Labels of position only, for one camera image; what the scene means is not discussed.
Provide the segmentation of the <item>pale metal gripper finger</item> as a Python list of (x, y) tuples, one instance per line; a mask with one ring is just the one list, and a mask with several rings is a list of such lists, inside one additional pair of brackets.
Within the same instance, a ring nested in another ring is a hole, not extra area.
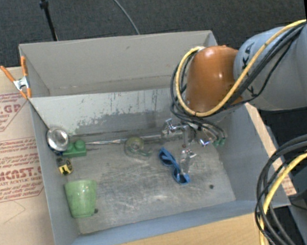
[(186, 176), (189, 174), (189, 169), (193, 158), (196, 157), (196, 154), (190, 149), (183, 149), (180, 155), (180, 169), (181, 174)]

